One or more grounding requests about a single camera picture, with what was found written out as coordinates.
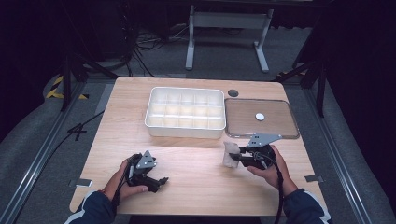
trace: white metal desk frame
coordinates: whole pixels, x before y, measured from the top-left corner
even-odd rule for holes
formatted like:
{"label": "white metal desk frame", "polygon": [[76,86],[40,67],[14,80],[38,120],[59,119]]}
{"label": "white metal desk frame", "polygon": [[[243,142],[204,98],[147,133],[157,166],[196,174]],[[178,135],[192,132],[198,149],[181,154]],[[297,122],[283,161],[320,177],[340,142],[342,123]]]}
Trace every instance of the white metal desk frame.
{"label": "white metal desk frame", "polygon": [[195,12],[194,6],[190,6],[190,38],[187,49],[186,69],[192,69],[194,58],[194,27],[223,27],[242,29],[261,29],[260,41],[255,41],[254,46],[260,67],[264,73],[269,72],[267,61],[265,61],[262,45],[267,36],[268,28],[274,10],[269,9],[267,14],[243,14],[243,13],[218,13],[218,12]]}

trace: person's arm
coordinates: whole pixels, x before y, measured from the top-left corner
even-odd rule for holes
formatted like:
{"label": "person's arm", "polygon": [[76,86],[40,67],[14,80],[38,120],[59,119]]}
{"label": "person's arm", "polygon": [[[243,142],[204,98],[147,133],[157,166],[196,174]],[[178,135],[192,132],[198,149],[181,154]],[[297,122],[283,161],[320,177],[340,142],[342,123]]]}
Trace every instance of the person's arm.
{"label": "person's arm", "polygon": [[[71,215],[66,220],[65,224],[90,224],[90,223],[112,223],[116,214],[113,212],[111,201],[116,193],[120,180],[123,178],[123,173],[127,161],[123,161],[120,169],[111,176],[103,190],[89,192],[75,214]],[[131,195],[148,191],[146,186],[129,187],[122,185],[120,189],[120,202]]]}
{"label": "person's arm", "polygon": [[[332,223],[330,214],[320,206],[316,197],[298,187],[291,180],[288,166],[275,146],[271,146],[276,154],[276,163],[283,176],[284,205],[283,211],[288,218],[287,223]],[[261,176],[267,183],[279,189],[275,166],[261,170],[253,166],[247,168],[254,175]]]}

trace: white round object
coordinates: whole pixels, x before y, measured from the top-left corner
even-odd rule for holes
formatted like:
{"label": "white round object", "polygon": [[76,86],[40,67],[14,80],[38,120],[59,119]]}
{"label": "white round object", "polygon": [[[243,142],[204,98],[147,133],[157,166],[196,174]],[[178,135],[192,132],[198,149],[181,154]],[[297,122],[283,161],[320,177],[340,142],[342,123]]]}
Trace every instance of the white round object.
{"label": "white round object", "polygon": [[262,114],[262,113],[257,113],[256,114],[256,119],[257,120],[262,121],[262,120],[264,120],[264,118],[265,118],[264,114]]}

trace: dark blue sleeve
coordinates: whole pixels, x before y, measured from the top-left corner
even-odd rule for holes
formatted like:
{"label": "dark blue sleeve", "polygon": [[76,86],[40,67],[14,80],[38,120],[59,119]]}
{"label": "dark blue sleeve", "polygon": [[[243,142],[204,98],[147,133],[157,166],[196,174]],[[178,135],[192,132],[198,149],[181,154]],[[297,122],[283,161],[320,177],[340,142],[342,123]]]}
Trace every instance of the dark blue sleeve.
{"label": "dark blue sleeve", "polygon": [[285,197],[283,211],[288,218],[286,223],[323,224],[332,223],[327,209],[308,191],[297,189]]}
{"label": "dark blue sleeve", "polygon": [[109,224],[114,221],[115,214],[111,201],[98,191],[89,192],[75,214],[66,220],[65,224]]}

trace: transparent lid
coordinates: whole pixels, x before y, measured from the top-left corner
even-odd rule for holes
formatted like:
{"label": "transparent lid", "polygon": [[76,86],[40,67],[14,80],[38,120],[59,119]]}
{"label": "transparent lid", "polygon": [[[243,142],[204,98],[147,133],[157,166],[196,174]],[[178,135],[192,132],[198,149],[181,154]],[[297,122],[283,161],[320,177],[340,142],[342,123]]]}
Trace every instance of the transparent lid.
{"label": "transparent lid", "polygon": [[231,137],[250,137],[254,133],[280,134],[282,138],[293,139],[300,136],[286,101],[227,98],[225,113],[225,131]]}

